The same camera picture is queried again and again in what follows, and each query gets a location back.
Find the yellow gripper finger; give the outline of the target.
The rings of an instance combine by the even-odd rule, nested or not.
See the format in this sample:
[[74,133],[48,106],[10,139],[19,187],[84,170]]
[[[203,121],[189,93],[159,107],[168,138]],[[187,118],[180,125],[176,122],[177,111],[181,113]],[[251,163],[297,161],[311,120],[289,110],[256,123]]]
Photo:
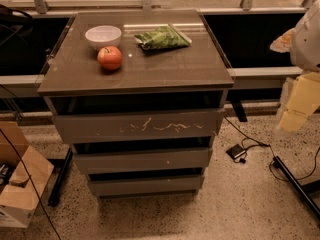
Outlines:
[[292,36],[294,33],[294,28],[289,29],[271,43],[270,49],[278,53],[289,52],[291,47]]
[[287,78],[277,112],[277,128],[297,132],[320,107],[320,74],[310,72],[296,79]]

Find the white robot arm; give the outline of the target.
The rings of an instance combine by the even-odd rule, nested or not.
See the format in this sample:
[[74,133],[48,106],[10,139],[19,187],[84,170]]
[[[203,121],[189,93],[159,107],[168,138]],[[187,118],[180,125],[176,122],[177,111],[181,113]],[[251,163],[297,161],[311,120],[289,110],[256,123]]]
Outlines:
[[274,40],[270,49],[289,52],[291,63],[302,70],[297,78],[287,78],[283,84],[276,115],[278,132],[297,132],[320,107],[320,0],[294,28]]

